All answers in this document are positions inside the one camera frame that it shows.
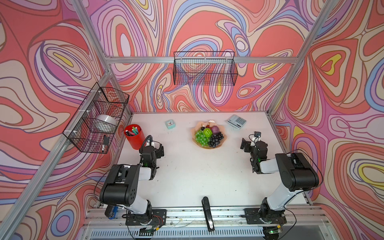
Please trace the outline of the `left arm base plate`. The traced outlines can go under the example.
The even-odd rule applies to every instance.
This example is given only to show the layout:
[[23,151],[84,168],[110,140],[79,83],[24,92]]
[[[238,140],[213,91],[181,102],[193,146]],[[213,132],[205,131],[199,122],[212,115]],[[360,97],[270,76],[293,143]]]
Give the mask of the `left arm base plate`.
[[160,227],[166,224],[167,210],[154,209],[143,215],[128,213],[126,226]]

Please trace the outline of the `dark purple grape bunch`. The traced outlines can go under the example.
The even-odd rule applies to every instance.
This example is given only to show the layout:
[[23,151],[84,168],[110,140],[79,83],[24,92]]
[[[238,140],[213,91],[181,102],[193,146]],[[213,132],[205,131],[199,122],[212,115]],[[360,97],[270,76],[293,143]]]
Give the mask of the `dark purple grape bunch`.
[[208,141],[209,147],[210,148],[218,147],[221,141],[223,140],[223,138],[224,138],[224,135],[222,134],[222,132],[219,132],[218,134],[213,134]]

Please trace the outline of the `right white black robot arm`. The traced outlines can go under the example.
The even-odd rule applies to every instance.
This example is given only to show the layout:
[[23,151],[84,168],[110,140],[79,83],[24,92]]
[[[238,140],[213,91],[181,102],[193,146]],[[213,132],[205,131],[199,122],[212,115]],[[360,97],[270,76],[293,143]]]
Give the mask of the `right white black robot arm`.
[[267,158],[268,144],[259,140],[259,132],[248,141],[242,139],[240,148],[250,154],[253,173],[268,175],[278,173],[280,185],[269,196],[263,199],[258,209],[244,209],[242,215],[247,224],[285,224],[286,205],[297,195],[313,190],[320,184],[318,173],[313,169],[302,153],[275,154]]

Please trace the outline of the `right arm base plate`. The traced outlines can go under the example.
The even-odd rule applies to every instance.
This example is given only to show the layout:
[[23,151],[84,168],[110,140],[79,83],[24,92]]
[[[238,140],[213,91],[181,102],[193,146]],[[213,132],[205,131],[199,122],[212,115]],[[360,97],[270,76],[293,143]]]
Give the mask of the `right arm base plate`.
[[284,225],[287,223],[285,211],[261,210],[246,208],[240,217],[245,218],[249,225]]

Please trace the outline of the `green grape bunch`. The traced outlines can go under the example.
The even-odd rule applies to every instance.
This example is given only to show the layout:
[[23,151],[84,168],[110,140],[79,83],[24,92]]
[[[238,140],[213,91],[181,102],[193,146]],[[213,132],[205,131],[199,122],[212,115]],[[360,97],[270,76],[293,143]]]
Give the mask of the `green grape bunch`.
[[204,131],[198,130],[195,133],[195,141],[201,146],[201,147],[208,147],[209,146],[209,137],[206,137],[204,134]]

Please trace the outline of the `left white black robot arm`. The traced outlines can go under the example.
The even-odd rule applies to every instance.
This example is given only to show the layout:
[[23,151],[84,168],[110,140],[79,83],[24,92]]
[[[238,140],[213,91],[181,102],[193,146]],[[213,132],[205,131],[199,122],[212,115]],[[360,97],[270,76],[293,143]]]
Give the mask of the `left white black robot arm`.
[[103,183],[99,201],[106,205],[105,216],[110,220],[117,216],[119,208],[127,211],[129,222],[139,225],[162,224],[164,221],[153,212],[152,204],[139,196],[139,182],[152,181],[159,168],[157,160],[162,158],[164,146],[147,136],[139,148],[137,165],[113,165]]

